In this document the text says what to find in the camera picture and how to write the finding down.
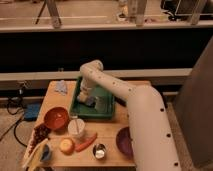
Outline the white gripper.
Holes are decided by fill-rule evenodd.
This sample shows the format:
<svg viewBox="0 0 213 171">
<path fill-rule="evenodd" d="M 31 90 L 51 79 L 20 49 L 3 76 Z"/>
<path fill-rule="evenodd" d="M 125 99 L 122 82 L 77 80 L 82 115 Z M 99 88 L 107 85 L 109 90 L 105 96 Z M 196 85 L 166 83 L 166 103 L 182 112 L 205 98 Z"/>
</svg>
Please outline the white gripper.
<svg viewBox="0 0 213 171">
<path fill-rule="evenodd" d="M 80 92 L 77 96 L 77 100 L 85 103 L 93 88 L 94 84 L 91 81 L 83 79 L 80 83 Z"/>
</svg>

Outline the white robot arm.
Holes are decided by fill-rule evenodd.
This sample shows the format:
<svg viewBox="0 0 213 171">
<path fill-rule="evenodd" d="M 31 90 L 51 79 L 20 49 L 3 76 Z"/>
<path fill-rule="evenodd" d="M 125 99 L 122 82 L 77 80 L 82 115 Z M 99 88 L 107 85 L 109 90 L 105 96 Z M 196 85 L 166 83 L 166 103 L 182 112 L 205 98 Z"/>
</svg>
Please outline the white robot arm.
<svg viewBox="0 0 213 171">
<path fill-rule="evenodd" d="M 165 105 L 151 85 L 134 85 L 103 72 L 100 60 L 80 67 L 81 90 L 100 85 L 126 102 L 137 171 L 182 171 Z"/>
</svg>

